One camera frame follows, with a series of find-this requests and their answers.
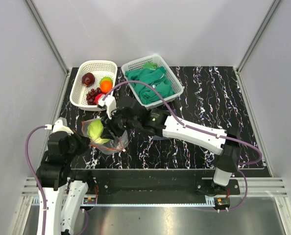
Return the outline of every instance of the clear plastic bag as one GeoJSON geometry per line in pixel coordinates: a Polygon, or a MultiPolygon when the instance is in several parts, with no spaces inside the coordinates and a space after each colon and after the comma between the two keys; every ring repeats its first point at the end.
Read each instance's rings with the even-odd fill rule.
{"type": "Polygon", "coordinates": [[[82,135],[91,140],[91,146],[98,148],[102,153],[110,155],[119,151],[125,151],[128,146],[127,131],[119,138],[102,139],[103,124],[100,118],[95,118],[82,122],[82,135]]]}

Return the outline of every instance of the white plastic bracket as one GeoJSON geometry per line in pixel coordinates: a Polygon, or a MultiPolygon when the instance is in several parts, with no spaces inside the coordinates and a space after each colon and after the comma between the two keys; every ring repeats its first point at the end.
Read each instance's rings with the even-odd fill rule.
{"type": "Polygon", "coordinates": [[[88,191],[88,184],[75,180],[70,184],[67,200],[64,204],[61,215],[61,231],[69,231],[70,235],[74,234],[75,222],[82,203],[83,197],[88,191]]]}
{"type": "Polygon", "coordinates": [[[98,105],[101,107],[106,106],[106,113],[108,115],[109,119],[112,119],[111,113],[113,110],[116,109],[116,100],[115,97],[108,95],[105,100],[103,98],[100,98],[98,100],[98,105]]]}
{"type": "MultiPolygon", "coordinates": [[[[45,234],[47,235],[61,234],[60,219],[65,189],[66,185],[59,187],[57,191],[54,191],[53,188],[43,188],[47,200],[47,218],[45,227],[45,234]]],[[[43,208],[43,199],[40,190],[39,197],[40,209],[37,235],[42,234],[43,212],[45,210],[43,208]]]]}
{"type": "Polygon", "coordinates": [[[67,126],[67,121],[65,118],[60,117],[54,124],[52,132],[65,131],[68,134],[72,135],[73,131],[67,126]]]}
{"type": "Polygon", "coordinates": [[[184,126],[179,124],[173,116],[168,116],[164,125],[166,126],[163,129],[163,137],[167,138],[175,138],[182,141],[187,141],[196,145],[199,145],[203,148],[210,150],[211,152],[220,155],[223,151],[221,145],[225,144],[225,139],[217,138],[217,136],[227,136],[225,130],[223,129],[215,129],[210,127],[205,127],[198,125],[193,122],[189,122],[179,118],[183,123],[184,126]],[[208,134],[204,134],[199,131],[192,130],[190,128],[186,128],[186,126],[193,126],[195,128],[211,132],[216,136],[211,136],[208,134]]]}

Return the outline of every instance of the green towel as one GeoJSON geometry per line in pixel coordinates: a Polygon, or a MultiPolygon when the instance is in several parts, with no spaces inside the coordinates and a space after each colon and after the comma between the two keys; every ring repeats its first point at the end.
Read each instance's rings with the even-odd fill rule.
{"type": "MultiPolygon", "coordinates": [[[[171,88],[171,82],[166,78],[166,70],[163,66],[156,70],[140,69],[126,71],[128,80],[145,82],[151,85],[163,98],[175,94],[171,88]]],[[[150,104],[160,98],[150,88],[142,84],[131,84],[143,104],[150,104]]]]}

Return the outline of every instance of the marble table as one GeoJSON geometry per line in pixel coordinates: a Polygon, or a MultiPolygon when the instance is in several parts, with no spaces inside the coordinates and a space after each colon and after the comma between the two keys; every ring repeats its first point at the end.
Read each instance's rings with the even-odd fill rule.
{"type": "MultiPolygon", "coordinates": [[[[238,128],[242,140],[256,144],[249,116],[233,67],[171,67],[184,92],[170,103],[176,114],[185,120],[213,128],[238,128]]],[[[73,106],[69,100],[78,68],[73,68],[62,103],[60,116],[67,119],[70,128],[81,133],[84,120],[101,117],[102,112],[88,112],[73,106]]],[[[118,69],[118,82],[124,81],[118,69]]],[[[132,96],[129,86],[115,91],[115,98],[132,96]]],[[[153,140],[137,131],[128,131],[126,152],[105,155],[91,148],[72,162],[74,169],[211,169],[214,154],[199,146],[180,140],[153,140]]],[[[241,162],[252,161],[257,154],[242,148],[241,162]]],[[[262,162],[242,168],[263,168],[262,162]]]]}

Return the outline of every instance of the white basket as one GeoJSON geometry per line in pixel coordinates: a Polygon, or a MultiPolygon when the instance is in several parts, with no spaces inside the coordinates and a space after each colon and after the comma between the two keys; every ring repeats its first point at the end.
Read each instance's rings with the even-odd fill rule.
{"type": "MultiPolygon", "coordinates": [[[[143,65],[148,62],[148,61],[151,61],[153,63],[156,63],[159,67],[160,66],[163,66],[165,69],[166,69],[166,78],[171,81],[171,88],[173,89],[173,91],[175,92],[175,94],[169,96],[169,97],[166,97],[164,98],[164,100],[166,102],[171,102],[173,100],[176,99],[176,97],[180,96],[183,91],[184,91],[184,88],[183,86],[180,84],[180,82],[178,81],[177,77],[175,76],[175,74],[172,72],[172,70],[170,69],[170,67],[166,64],[166,62],[163,60],[163,58],[159,55],[151,55],[151,56],[146,56],[146,57],[143,57],[141,59],[138,59],[138,60],[134,60],[134,61],[130,61],[128,62],[127,64],[124,64],[122,67],[121,67],[121,70],[124,74],[124,77],[126,80],[127,77],[125,76],[125,72],[126,71],[130,71],[130,70],[136,70],[136,69],[142,69],[143,65]]],[[[135,98],[138,100],[138,102],[142,105],[142,106],[145,106],[146,109],[153,109],[157,106],[160,106],[163,104],[163,102],[161,100],[158,100],[158,101],[155,101],[153,103],[150,103],[150,104],[143,104],[139,97],[137,96],[134,88],[132,87],[132,85],[129,83],[129,86],[133,92],[133,94],[135,95],[135,98]]]]}
{"type": "Polygon", "coordinates": [[[92,89],[100,87],[100,81],[104,77],[110,77],[113,80],[113,87],[115,86],[117,76],[117,65],[112,61],[107,60],[90,60],[83,63],[78,70],[73,88],[70,95],[71,103],[79,109],[85,111],[102,111],[104,109],[98,108],[97,105],[88,105],[87,93],[92,89]],[[86,87],[82,84],[82,77],[86,73],[91,72],[96,78],[94,84],[86,87]]]}

